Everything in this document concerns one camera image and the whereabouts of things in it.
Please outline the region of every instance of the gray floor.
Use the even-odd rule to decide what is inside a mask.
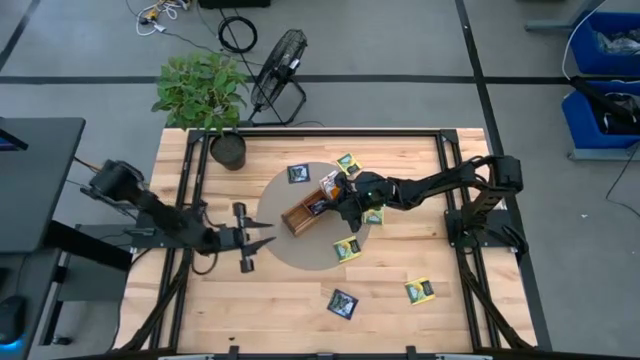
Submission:
[[[151,3],[130,2],[136,10]],[[566,35],[526,33],[522,25],[526,19],[567,15],[577,1],[465,3],[486,76],[561,75]],[[0,49],[27,6],[27,0],[0,1]],[[610,0],[605,8],[640,12],[640,3]],[[249,60],[264,61],[286,29],[305,31],[309,48],[300,74],[472,74],[450,0],[274,0],[270,8],[241,9],[240,13],[254,21],[260,32]],[[203,15],[215,29],[219,14],[205,10]],[[134,21],[124,0],[42,0],[0,76],[157,75],[168,56],[193,49],[164,35],[139,37]],[[198,44],[220,47],[195,12],[181,12],[178,20],[164,24]],[[571,56],[567,68],[575,72]],[[436,128],[485,124],[474,85],[303,86],[309,100],[297,121]],[[604,200],[623,164],[566,159],[572,142],[560,104],[569,92],[559,85],[489,86],[505,152],[520,158],[524,167],[525,190],[518,200],[553,347],[640,355],[636,340],[640,222],[626,209]],[[0,85],[0,116],[84,117],[87,128],[80,157],[95,163],[123,159],[149,176],[163,127],[162,115],[149,111],[154,97],[154,86],[145,84]],[[296,99],[295,92],[286,91],[277,109],[281,114],[291,111]],[[270,113],[261,116],[261,120],[273,119]],[[612,197],[640,209],[634,184],[638,172],[640,168],[631,165]],[[90,174],[74,165],[69,177],[85,182]],[[81,196],[72,185],[65,188],[55,216],[68,224],[129,221]],[[114,329],[112,323],[100,320],[100,314],[115,314],[115,304],[76,304],[76,309],[65,311],[73,315],[59,331],[82,334],[84,345],[58,349],[56,356],[104,351]],[[85,322],[77,322],[79,317]],[[47,355],[36,350],[33,358]]]

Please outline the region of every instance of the green potted plant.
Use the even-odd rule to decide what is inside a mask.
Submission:
[[[211,156],[229,170],[244,166],[246,144],[242,136],[224,128],[235,128],[239,105],[247,104],[236,93],[245,85],[245,76],[236,71],[235,61],[218,54],[191,54],[171,57],[162,66],[158,80],[158,100],[151,111],[168,111],[167,124],[187,128],[216,129],[209,147]]]

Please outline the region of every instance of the fan grille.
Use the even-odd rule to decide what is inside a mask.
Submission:
[[[256,110],[268,109],[269,104],[273,104],[278,98],[291,76],[295,74],[295,69],[289,66],[294,60],[300,60],[306,46],[307,37],[302,30],[288,30],[280,38],[260,70],[251,91],[251,103]]]

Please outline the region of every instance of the computer monitor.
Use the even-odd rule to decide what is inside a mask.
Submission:
[[[27,150],[29,145],[8,132],[0,129],[0,151]]]

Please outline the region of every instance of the round gray mat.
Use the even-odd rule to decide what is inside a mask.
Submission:
[[[291,234],[280,217],[317,189],[320,179],[333,170],[340,169],[337,165],[309,163],[311,181],[289,184],[285,169],[271,180],[262,193],[256,221],[273,224],[273,227],[260,229],[260,238],[276,236],[277,239],[267,244],[267,248],[288,265],[304,270],[325,270],[340,264],[333,243],[352,235],[349,224],[340,218],[340,214],[327,210],[298,237]],[[356,234],[361,247],[368,235],[369,225],[362,225]]]

